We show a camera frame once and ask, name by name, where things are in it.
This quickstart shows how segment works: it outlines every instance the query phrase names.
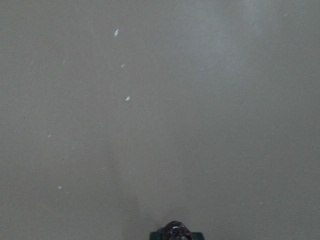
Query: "dark green base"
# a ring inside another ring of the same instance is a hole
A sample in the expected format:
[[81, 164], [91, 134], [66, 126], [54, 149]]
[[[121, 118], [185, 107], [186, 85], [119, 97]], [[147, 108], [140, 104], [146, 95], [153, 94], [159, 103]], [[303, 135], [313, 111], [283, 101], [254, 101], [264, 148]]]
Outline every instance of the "dark green base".
[[[193, 236], [194, 240], [205, 240], [205, 237], [202, 234], [202, 232], [193, 232], [192, 236]], [[162, 240], [161, 233], [157, 232], [157, 231], [150, 232], [149, 240]]]

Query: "dark object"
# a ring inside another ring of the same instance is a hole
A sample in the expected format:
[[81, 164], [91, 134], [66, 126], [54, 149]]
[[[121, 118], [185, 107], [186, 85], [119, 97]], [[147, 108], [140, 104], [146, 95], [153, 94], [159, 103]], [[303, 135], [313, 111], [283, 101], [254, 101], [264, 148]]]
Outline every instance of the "dark object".
[[151, 232], [149, 240], [205, 240], [205, 237], [201, 232], [191, 233], [182, 222], [172, 221]]

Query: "paint chip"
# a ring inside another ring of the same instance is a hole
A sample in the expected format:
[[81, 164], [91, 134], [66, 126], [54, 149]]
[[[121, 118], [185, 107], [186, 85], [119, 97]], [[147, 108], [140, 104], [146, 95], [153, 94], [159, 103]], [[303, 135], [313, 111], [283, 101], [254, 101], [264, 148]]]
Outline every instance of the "paint chip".
[[119, 29], [115, 30], [114, 37], [118, 36], [118, 34], [119, 34]]

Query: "white spot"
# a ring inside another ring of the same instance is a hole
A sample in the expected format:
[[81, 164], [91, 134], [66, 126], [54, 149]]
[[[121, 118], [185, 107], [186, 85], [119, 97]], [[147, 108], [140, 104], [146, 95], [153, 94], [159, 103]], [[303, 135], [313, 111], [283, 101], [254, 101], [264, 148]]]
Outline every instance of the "white spot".
[[119, 29], [115, 30], [114, 37], [118, 36], [118, 34], [119, 34]]

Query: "gray surface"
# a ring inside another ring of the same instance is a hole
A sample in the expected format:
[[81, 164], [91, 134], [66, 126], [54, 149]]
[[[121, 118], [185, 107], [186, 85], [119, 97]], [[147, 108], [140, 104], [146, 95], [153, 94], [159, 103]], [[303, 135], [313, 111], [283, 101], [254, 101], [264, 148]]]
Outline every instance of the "gray surface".
[[3, 0], [0, 239], [320, 239], [319, 9]]

